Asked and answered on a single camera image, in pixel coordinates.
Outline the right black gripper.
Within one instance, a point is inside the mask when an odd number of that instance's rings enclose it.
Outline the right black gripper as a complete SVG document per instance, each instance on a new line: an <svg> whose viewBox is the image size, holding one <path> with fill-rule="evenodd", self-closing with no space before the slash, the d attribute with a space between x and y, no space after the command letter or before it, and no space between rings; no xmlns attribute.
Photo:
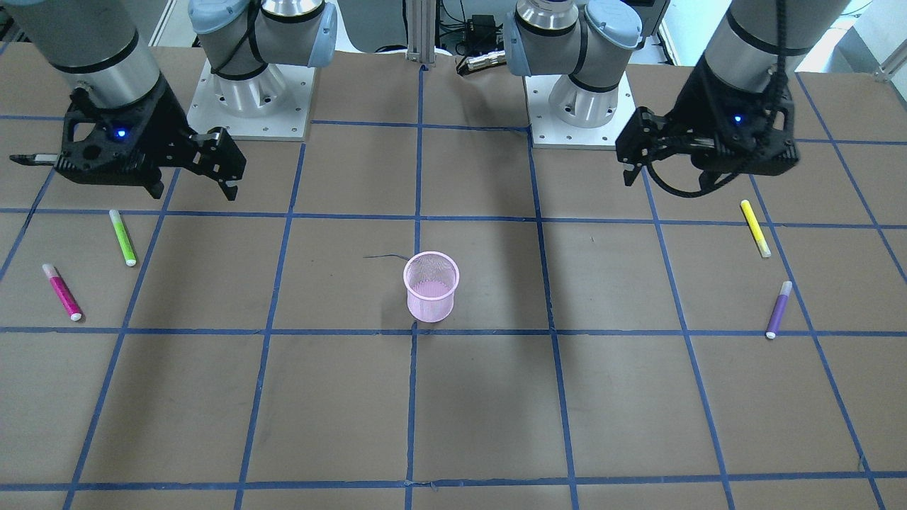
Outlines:
<svg viewBox="0 0 907 510"><path fill-rule="evenodd" d="M72 90L60 154L11 154L22 166L54 166L72 183L137 186L163 193L162 166L187 167L237 199L247 159L224 127L196 133L164 75L129 106L103 109L84 87Z"/></svg>

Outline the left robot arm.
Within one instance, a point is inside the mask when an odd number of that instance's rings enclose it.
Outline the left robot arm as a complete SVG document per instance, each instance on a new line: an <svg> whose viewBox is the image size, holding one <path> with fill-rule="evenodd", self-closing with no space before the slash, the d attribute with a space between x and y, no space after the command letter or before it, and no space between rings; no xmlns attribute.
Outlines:
<svg viewBox="0 0 907 510"><path fill-rule="evenodd" d="M672 110L639 106L618 136L631 186L642 171L693 199L738 175L778 176L800 161L790 74L843 12L845 1L733 1ZM558 77L549 103L582 128L606 125L632 52L644 44L637 11L622 1L518 1L503 23L509 70Z"/></svg>

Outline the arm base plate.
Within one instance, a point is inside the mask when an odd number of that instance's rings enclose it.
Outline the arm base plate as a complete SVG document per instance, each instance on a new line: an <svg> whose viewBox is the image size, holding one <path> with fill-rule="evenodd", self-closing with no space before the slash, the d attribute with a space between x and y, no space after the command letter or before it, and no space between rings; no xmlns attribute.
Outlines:
<svg viewBox="0 0 907 510"><path fill-rule="evenodd" d="M304 142L314 83L314 68L284 64L230 81L210 72L206 61L187 120L197 132L224 128L236 141Z"/></svg>
<svg viewBox="0 0 907 510"><path fill-rule="evenodd" d="M615 89L593 93L564 75L524 77L532 143L542 149L605 149L631 119L636 104L628 75Z"/></svg>

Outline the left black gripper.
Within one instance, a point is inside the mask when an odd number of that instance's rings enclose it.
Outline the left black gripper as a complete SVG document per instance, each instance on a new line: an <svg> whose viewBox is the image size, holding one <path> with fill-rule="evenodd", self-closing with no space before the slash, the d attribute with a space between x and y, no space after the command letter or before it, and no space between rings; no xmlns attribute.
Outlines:
<svg viewBox="0 0 907 510"><path fill-rule="evenodd" d="M794 141L794 113L787 79L772 77L761 91L744 91L721 81L700 60L667 116L637 107L616 139L623 183L631 186L646 169L659 187L667 187L651 166L657 139L671 136L704 141L689 146L691 162L710 174L778 176L799 164Z"/></svg>

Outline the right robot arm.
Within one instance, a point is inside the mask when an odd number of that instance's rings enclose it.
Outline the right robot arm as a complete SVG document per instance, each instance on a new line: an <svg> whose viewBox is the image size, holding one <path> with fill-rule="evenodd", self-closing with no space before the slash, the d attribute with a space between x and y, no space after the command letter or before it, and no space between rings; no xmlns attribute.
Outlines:
<svg viewBox="0 0 907 510"><path fill-rule="evenodd" d="M193 129L171 84L119 1L6 1L4 9L70 87L58 154L12 154L72 183L163 193L163 166L214 181L235 200L247 160L230 130ZM279 68L327 67L337 7L327 1L191 1L221 110L250 118L278 110Z"/></svg>

